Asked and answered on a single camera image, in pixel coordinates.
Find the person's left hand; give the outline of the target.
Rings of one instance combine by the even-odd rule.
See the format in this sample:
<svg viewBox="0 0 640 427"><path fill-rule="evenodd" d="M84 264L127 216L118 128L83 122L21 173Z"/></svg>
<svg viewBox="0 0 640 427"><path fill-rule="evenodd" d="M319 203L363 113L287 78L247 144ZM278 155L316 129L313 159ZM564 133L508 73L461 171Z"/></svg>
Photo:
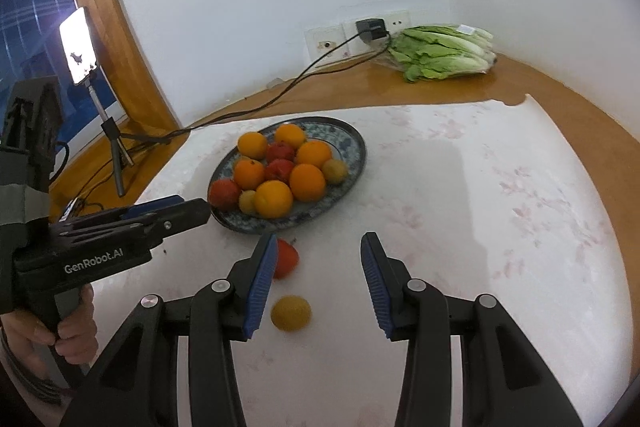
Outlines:
<svg viewBox="0 0 640 427"><path fill-rule="evenodd" d="M42 365L36 346L53 347L58 355L73 365L86 364L98 351L96 322L91 284L81 288L79 306L58 324L56 334L34 314L16 310L1 315L3 332L11 352L33 372Z"/></svg>

